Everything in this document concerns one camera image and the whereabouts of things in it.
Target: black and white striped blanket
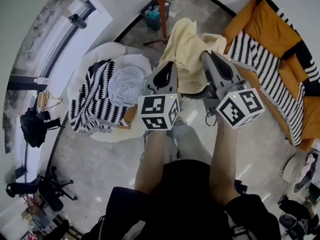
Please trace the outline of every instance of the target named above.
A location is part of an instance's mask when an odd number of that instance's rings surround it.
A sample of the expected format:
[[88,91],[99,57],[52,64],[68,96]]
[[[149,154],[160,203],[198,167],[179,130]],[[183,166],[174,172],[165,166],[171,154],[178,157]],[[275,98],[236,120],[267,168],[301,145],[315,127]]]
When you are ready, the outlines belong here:
[[233,39],[228,55],[234,61],[240,62],[240,66],[256,72],[260,90],[286,121],[293,144],[295,146],[300,144],[304,111],[304,85],[299,84],[299,95],[295,100],[279,75],[280,60],[243,30]]
[[68,112],[73,130],[87,136],[95,132],[110,133],[117,126],[128,126],[123,119],[128,107],[112,105],[108,95],[109,80],[117,66],[110,59],[99,63],[98,68],[88,69]]

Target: orange sofa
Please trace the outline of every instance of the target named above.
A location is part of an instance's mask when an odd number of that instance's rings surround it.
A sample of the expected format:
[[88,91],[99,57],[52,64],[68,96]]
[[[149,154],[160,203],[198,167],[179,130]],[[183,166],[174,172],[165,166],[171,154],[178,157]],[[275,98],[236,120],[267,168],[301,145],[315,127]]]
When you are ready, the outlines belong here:
[[[304,87],[301,142],[298,148],[309,151],[314,139],[320,138],[320,73],[315,62],[294,26],[271,0],[250,0],[223,31],[227,39],[224,51],[228,53],[234,38],[244,31],[275,57],[281,59],[278,73],[286,89],[297,100]],[[279,122],[292,143],[289,126],[280,111],[261,92],[257,74],[237,65],[252,87],[256,88],[264,104]]]

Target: grey patterned cloth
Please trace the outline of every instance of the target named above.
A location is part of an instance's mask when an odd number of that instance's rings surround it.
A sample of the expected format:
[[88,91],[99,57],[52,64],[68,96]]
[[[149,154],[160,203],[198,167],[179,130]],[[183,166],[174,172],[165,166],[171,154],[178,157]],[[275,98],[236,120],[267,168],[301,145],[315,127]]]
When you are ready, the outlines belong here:
[[108,94],[115,106],[133,107],[146,84],[146,74],[136,66],[127,66],[114,72],[108,84]]

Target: trash bin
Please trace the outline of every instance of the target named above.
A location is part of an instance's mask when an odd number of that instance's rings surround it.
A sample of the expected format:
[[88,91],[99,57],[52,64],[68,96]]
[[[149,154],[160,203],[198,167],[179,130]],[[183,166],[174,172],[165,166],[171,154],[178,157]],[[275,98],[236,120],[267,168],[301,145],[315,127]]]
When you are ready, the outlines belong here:
[[[169,18],[169,10],[170,10],[171,3],[166,0],[164,2],[169,4],[169,6],[165,7],[165,19],[167,20]],[[145,15],[145,11],[148,10],[150,6],[154,8],[154,6],[158,6],[158,5],[159,5],[158,0],[152,0],[140,11],[146,25],[154,31],[158,31],[161,28],[161,17],[159,16],[158,18],[150,18],[147,15]]]

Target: window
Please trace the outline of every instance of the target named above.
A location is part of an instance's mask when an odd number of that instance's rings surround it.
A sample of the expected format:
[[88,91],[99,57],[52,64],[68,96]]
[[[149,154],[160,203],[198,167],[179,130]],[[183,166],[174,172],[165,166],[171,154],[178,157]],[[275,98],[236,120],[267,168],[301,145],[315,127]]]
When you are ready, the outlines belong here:
[[33,21],[16,56],[9,79],[3,110],[5,152],[21,155],[24,165],[28,146],[19,126],[19,116],[37,102],[38,77],[48,78],[51,70],[78,30],[68,17],[78,14],[83,20],[96,8],[89,0],[49,0]]

